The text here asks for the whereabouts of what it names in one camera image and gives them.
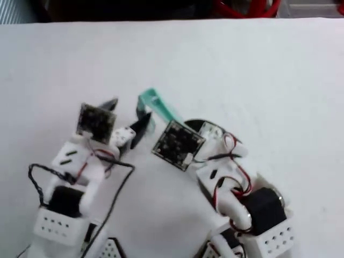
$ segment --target circuit board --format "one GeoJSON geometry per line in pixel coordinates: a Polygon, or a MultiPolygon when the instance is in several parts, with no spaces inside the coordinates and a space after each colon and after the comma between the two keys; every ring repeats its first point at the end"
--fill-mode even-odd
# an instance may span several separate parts
{"type": "Polygon", "coordinates": [[[116,115],[108,110],[83,103],[77,123],[76,133],[92,133],[92,140],[108,144],[116,115]]]}
{"type": "Polygon", "coordinates": [[[183,164],[188,153],[195,156],[205,139],[195,131],[172,120],[155,144],[152,153],[185,171],[183,164]]]}

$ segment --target teal plastic part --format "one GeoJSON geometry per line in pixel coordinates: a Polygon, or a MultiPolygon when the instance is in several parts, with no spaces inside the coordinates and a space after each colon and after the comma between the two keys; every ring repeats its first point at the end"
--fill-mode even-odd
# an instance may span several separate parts
{"type": "MultiPolygon", "coordinates": [[[[139,95],[137,113],[146,113],[146,106],[149,106],[163,121],[169,123],[171,120],[175,120],[181,124],[184,124],[183,119],[171,109],[165,101],[162,100],[160,95],[154,88],[150,88],[139,95]]],[[[155,122],[151,119],[151,125],[149,131],[155,129],[155,122]]]]}

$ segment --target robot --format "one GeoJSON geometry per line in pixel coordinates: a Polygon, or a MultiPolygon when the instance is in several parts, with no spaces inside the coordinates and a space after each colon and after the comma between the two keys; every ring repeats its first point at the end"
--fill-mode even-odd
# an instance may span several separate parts
{"type": "MultiPolygon", "coordinates": [[[[151,113],[140,110],[134,124],[113,129],[117,100],[100,107],[83,104],[76,133],[61,148],[52,168],[29,166],[40,197],[28,258],[125,257],[106,223],[135,167],[120,162],[147,131],[151,113]],[[100,184],[115,166],[130,168],[102,223],[89,218],[100,184]],[[45,192],[33,169],[53,174],[45,192]]],[[[251,178],[238,159],[248,154],[243,143],[220,126],[200,119],[170,122],[152,150],[182,171],[192,171],[201,192],[228,223],[212,230],[195,257],[278,257],[295,243],[289,201],[279,187],[258,174],[251,178]]]]}

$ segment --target black wire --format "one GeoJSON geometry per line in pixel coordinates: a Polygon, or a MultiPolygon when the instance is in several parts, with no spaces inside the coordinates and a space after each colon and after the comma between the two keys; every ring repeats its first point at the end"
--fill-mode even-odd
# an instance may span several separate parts
{"type": "Polygon", "coordinates": [[[53,175],[57,176],[59,179],[61,180],[64,180],[68,183],[73,183],[73,178],[69,175],[69,174],[61,174],[60,172],[52,169],[52,168],[49,168],[49,167],[46,167],[44,165],[41,165],[41,164],[37,164],[37,163],[34,163],[34,164],[31,164],[29,165],[28,167],[28,177],[29,179],[31,180],[31,182],[33,183],[34,187],[36,188],[37,192],[38,192],[38,195],[39,195],[39,203],[41,206],[46,206],[46,204],[44,203],[44,194],[43,194],[43,189],[38,185],[38,183],[36,182],[36,180],[33,178],[32,176],[32,170],[34,167],[38,167],[38,168],[41,168],[45,171],[48,171],[50,173],[52,173],[53,175]]]}
{"type": "Polygon", "coordinates": [[[100,234],[100,232],[102,231],[103,227],[105,226],[105,224],[107,223],[108,219],[110,218],[111,216],[111,213],[113,211],[113,208],[114,208],[114,205],[116,203],[116,200],[122,190],[122,188],[124,187],[125,183],[127,182],[127,180],[129,179],[129,177],[132,175],[132,173],[135,171],[135,166],[134,165],[131,165],[129,163],[123,163],[123,162],[120,162],[120,161],[117,161],[115,159],[109,159],[107,157],[103,157],[103,156],[99,156],[97,155],[97,157],[100,159],[100,160],[103,160],[103,161],[106,161],[106,162],[110,162],[110,163],[113,163],[113,164],[117,164],[117,165],[120,165],[120,166],[123,166],[123,167],[129,167],[131,168],[130,172],[125,176],[125,178],[123,179],[122,183],[120,184],[118,190],[116,191],[115,195],[114,195],[114,198],[112,200],[112,203],[110,205],[110,208],[109,208],[109,211],[107,212],[106,214],[106,217],[103,221],[103,223],[101,224],[100,228],[98,229],[96,235],[93,237],[93,239],[90,241],[90,243],[87,245],[85,251],[83,252],[83,254],[81,255],[80,258],[85,258],[85,256],[87,255],[87,252],[89,251],[89,249],[91,248],[91,246],[93,245],[93,243],[95,242],[96,238],[98,237],[98,235],[100,234]]]}
{"type": "Polygon", "coordinates": [[[16,256],[16,258],[21,257],[21,256],[29,249],[30,246],[31,246],[31,245],[28,245],[22,252],[20,252],[20,254],[18,254],[18,255],[16,256]]]}
{"type": "Polygon", "coordinates": [[[246,255],[246,250],[245,250],[245,246],[243,246],[242,243],[239,243],[239,245],[241,246],[242,248],[242,251],[243,251],[243,258],[247,258],[247,255],[246,255]]]}

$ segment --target white table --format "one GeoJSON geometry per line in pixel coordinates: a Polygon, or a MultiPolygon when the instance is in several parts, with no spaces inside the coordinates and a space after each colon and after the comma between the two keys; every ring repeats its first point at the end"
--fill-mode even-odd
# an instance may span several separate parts
{"type": "MultiPolygon", "coordinates": [[[[30,240],[39,202],[28,164],[50,163],[80,103],[119,96],[119,127],[134,121],[149,87],[185,119],[239,136],[250,151],[242,164],[284,185],[301,257],[341,256],[343,81],[339,19],[0,26],[1,257],[30,240]]],[[[137,172],[111,218],[129,258],[189,258],[223,222],[187,174],[150,154],[159,125],[125,157],[137,172]]],[[[102,219],[125,173],[104,184],[94,216],[102,219]]]]}

